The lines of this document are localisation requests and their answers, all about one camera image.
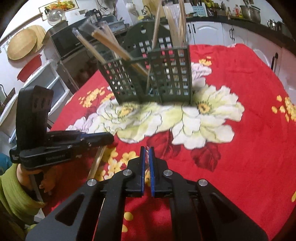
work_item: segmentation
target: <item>wooden cutting board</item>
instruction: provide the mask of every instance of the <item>wooden cutting board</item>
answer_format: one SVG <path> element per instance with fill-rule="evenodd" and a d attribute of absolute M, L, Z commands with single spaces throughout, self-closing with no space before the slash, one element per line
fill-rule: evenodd
<path fill-rule="evenodd" d="M 42 41 L 44 39 L 46 31 L 40 25 L 32 25 L 32 26 L 28 27 L 28 29 L 33 30 L 37 36 L 37 43 L 34 46 L 34 48 L 32 49 L 32 52 L 36 53 L 43 47 Z"/>
<path fill-rule="evenodd" d="M 35 46 L 37 35 L 31 29 L 23 29 L 18 32 L 9 42 L 7 56 L 12 60 L 25 57 Z"/>

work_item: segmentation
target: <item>floral tablecloth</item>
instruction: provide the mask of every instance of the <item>floral tablecloth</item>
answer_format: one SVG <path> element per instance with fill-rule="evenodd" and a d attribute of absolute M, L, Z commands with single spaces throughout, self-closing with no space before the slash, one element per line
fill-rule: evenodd
<path fill-rule="evenodd" d="M 296 109 L 281 82 L 245 45 L 191 46 L 194 103 L 118 105 L 100 72 L 73 96 L 52 130 L 109 131 L 96 178 L 111 178 L 154 146 L 184 178 L 209 180 L 272 239 L 296 199 Z M 64 164 L 49 213 L 86 181 L 93 153 Z M 172 240 L 167 200 L 128 198 L 122 240 Z"/>

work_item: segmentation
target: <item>fruit picture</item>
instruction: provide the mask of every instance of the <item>fruit picture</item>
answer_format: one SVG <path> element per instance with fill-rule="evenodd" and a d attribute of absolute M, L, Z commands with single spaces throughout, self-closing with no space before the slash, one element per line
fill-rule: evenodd
<path fill-rule="evenodd" d="M 66 11 L 70 11 L 73 9 L 77 9 L 78 5 L 77 2 L 75 0 L 71 0 L 71 1 L 55 1 L 52 3 L 49 3 L 47 5 L 44 5 L 42 7 L 39 8 L 40 13 L 42 13 L 42 20 L 46 20 L 47 19 L 47 14 L 49 11 L 53 10 L 53 9 L 63 9 L 65 12 Z"/>

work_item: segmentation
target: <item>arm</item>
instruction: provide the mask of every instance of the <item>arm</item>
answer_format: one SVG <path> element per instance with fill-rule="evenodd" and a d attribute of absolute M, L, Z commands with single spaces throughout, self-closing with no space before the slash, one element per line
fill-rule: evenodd
<path fill-rule="evenodd" d="M 11 216 L 20 219 L 25 224 L 32 224 L 34 215 L 45 204 L 30 198 L 20 182 L 31 190 L 28 174 L 22 173 L 20 167 L 13 164 L 0 176 L 0 202 Z"/>

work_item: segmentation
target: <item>cabinet door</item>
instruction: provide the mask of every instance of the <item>cabinet door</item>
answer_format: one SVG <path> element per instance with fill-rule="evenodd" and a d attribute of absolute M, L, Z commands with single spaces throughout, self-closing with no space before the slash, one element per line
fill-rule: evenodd
<path fill-rule="evenodd" d="M 271 67 L 272 59 L 278 53 L 279 57 L 274 61 L 273 71 L 277 76 L 279 75 L 282 56 L 281 47 L 250 31 L 248 32 L 248 46 L 268 67 Z"/>
<path fill-rule="evenodd" d="M 187 34 L 188 34 L 188 37 L 189 37 L 189 44 L 190 45 L 194 45 L 195 42 L 194 42 L 194 37 L 193 37 L 193 31 L 192 31 L 192 25 L 191 25 L 191 23 L 186 23 L 186 27 L 187 27 Z"/>
<path fill-rule="evenodd" d="M 224 45 L 221 23 L 191 22 L 195 44 Z"/>
<path fill-rule="evenodd" d="M 284 89 L 291 98 L 293 104 L 296 104 L 296 56 L 283 48 L 281 58 L 281 68 L 279 79 Z"/>
<path fill-rule="evenodd" d="M 230 46 L 231 44 L 248 45 L 248 30 L 226 23 L 223 23 L 222 27 L 225 46 Z"/>

